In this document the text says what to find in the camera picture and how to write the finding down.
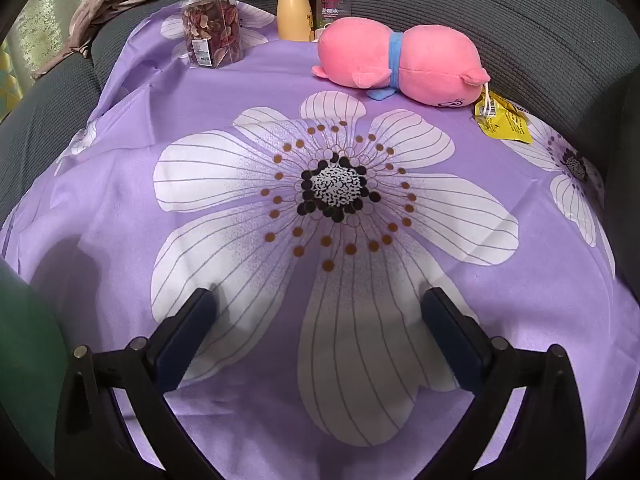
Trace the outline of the pink plush toy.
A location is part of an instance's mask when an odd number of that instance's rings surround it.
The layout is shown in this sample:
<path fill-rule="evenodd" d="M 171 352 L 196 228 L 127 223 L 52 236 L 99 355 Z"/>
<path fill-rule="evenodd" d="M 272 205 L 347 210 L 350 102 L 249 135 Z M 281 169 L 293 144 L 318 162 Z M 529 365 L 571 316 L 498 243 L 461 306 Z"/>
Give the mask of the pink plush toy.
<path fill-rule="evenodd" d="M 428 106 L 467 106 L 490 81 L 473 41 L 442 25 L 394 32 L 368 18 L 340 18 L 322 32 L 318 57 L 314 76 L 378 101 L 400 92 Z"/>

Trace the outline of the cream yellow bottle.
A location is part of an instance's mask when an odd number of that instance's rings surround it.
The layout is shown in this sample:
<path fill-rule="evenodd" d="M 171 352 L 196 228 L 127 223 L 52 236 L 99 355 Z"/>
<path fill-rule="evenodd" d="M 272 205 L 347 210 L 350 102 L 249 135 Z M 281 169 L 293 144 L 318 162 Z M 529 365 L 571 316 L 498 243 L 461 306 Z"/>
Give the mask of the cream yellow bottle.
<path fill-rule="evenodd" d="M 314 21 L 309 0 L 278 0 L 277 26 L 281 40 L 314 40 Z"/>

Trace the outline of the clear box of dried petals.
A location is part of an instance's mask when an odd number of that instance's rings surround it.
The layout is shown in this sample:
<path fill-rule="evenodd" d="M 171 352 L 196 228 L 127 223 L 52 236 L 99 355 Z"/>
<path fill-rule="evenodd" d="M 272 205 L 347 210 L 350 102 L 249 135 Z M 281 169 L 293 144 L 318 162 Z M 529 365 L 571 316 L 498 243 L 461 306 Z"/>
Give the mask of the clear box of dried petals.
<path fill-rule="evenodd" d="M 236 0 L 196 0 L 182 9 L 181 21 L 193 65 L 223 68 L 242 60 Z"/>

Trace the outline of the green plastic bowl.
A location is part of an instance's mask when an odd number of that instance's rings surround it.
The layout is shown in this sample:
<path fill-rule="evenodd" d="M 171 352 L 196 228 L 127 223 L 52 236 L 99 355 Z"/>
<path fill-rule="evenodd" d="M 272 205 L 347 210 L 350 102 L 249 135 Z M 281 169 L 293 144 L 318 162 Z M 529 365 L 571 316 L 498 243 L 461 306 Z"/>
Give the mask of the green plastic bowl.
<path fill-rule="evenodd" d="M 46 471 L 54 471 L 67 349 L 51 310 L 1 263 L 1 406 Z"/>

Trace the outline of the purple floral cloth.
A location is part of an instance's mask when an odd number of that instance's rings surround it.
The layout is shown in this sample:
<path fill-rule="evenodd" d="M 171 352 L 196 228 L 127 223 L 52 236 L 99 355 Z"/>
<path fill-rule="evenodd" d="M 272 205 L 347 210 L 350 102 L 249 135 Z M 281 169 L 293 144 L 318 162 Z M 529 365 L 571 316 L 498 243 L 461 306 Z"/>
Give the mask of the purple floral cloth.
<path fill-rule="evenodd" d="M 121 347 L 207 288 L 219 318 L 169 402 L 224 474 L 407 479 L 468 402 L 421 321 L 436 286 L 488 333 L 566 348 L 596 468 L 625 408 L 597 169 L 536 117 L 529 144 L 494 140 L 468 108 L 317 79 L 316 47 L 252 6 L 242 61 L 194 67 L 179 12 L 134 29 L 2 228 L 67 340 Z"/>

